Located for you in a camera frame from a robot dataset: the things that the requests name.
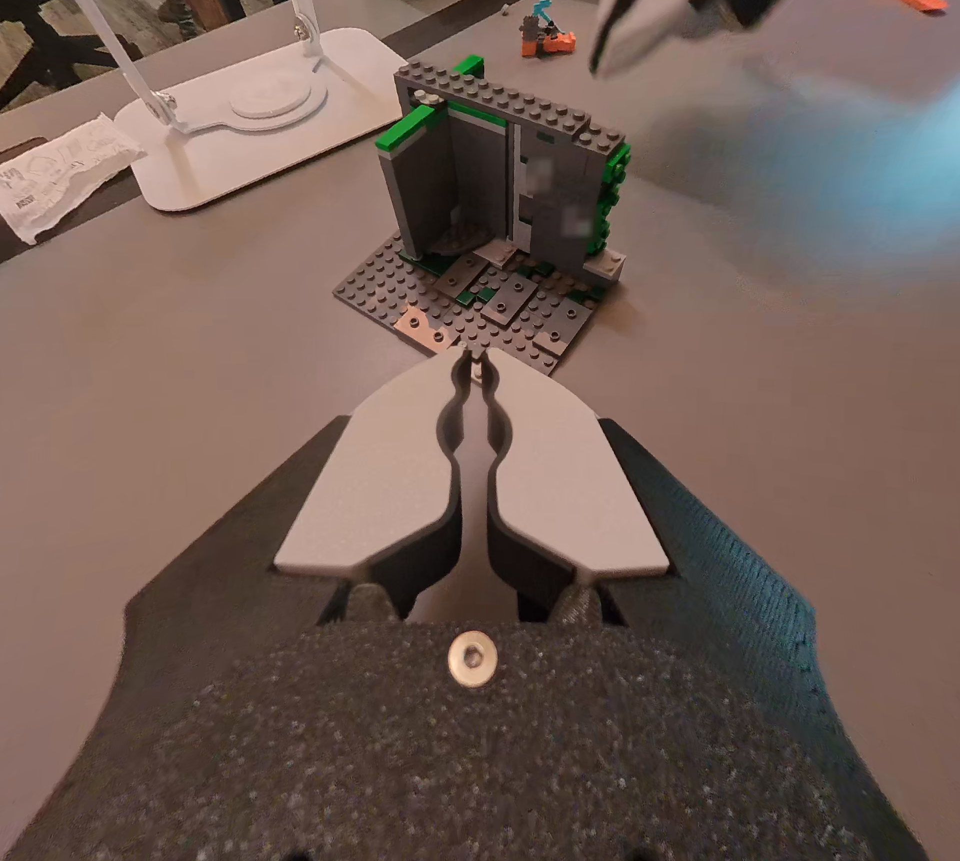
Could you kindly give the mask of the grey brick build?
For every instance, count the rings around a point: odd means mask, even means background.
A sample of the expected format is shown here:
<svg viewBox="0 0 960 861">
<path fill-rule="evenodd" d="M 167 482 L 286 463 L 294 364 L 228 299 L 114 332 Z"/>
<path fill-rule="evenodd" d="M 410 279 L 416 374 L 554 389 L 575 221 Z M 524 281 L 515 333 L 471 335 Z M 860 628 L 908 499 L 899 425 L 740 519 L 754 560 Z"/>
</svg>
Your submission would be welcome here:
<svg viewBox="0 0 960 861">
<path fill-rule="evenodd" d="M 632 149 L 484 74 L 475 54 L 398 68 L 402 117 L 375 140 L 397 229 L 332 295 L 425 353 L 497 349 L 549 376 L 622 275 L 608 242 Z"/>
</svg>

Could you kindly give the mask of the flat white paper bag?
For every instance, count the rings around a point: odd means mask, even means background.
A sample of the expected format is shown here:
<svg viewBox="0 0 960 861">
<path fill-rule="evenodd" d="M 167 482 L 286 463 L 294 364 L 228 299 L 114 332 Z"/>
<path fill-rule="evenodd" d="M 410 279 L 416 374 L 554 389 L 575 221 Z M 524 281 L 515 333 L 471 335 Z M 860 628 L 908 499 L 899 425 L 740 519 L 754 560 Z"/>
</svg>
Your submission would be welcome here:
<svg viewBox="0 0 960 861">
<path fill-rule="evenodd" d="M 101 113 L 2 163 L 2 219 L 21 242 L 34 246 L 42 232 L 146 154 Z"/>
</svg>

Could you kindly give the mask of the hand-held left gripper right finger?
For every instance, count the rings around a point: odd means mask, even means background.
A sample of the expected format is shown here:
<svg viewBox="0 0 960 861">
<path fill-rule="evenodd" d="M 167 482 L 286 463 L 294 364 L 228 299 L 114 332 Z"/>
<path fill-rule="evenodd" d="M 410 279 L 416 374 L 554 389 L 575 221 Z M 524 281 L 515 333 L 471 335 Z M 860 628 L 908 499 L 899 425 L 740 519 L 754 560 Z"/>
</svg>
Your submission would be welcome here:
<svg viewBox="0 0 960 861">
<path fill-rule="evenodd" d="M 523 620 L 546 620 L 569 588 L 666 577 L 670 558 L 598 414 L 501 349 L 482 359 L 486 546 Z"/>
</svg>

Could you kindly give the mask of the white and wooden book stand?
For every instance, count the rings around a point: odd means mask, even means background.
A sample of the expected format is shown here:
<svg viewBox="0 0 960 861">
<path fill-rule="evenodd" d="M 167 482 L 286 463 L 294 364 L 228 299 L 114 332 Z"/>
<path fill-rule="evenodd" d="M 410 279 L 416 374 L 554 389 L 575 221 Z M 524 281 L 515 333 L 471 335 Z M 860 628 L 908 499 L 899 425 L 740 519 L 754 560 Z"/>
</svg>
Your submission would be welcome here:
<svg viewBox="0 0 960 861">
<path fill-rule="evenodd" d="M 403 57 L 368 30 L 321 31 L 313 0 L 292 0 L 294 42 L 152 89 L 93 0 L 75 0 L 138 100 L 114 122 L 143 155 L 132 170 L 154 209 L 219 200 L 400 119 Z"/>
</svg>

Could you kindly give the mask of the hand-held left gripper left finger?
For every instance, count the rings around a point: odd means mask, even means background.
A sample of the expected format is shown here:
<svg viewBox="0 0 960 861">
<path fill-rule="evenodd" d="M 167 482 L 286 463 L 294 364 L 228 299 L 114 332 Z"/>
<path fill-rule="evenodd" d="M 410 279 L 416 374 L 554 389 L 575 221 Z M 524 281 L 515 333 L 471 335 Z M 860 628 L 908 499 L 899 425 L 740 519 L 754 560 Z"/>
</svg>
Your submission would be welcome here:
<svg viewBox="0 0 960 861">
<path fill-rule="evenodd" d="M 457 565 L 460 469 L 473 358 L 451 347 L 397 375 L 352 413 L 277 550 L 274 568 L 386 591 L 407 617 Z"/>
</svg>

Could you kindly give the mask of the small orange brick figure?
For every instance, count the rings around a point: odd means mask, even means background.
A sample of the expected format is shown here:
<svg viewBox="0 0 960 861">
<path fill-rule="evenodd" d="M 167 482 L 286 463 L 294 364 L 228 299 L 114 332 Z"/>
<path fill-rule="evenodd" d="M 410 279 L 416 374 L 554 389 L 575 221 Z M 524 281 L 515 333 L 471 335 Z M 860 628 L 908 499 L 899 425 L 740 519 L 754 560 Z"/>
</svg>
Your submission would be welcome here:
<svg viewBox="0 0 960 861">
<path fill-rule="evenodd" d="M 549 10 L 552 0 L 538 0 L 530 13 L 523 17 L 519 27 L 523 59 L 572 55 L 577 38 L 574 32 L 561 29 Z"/>
</svg>

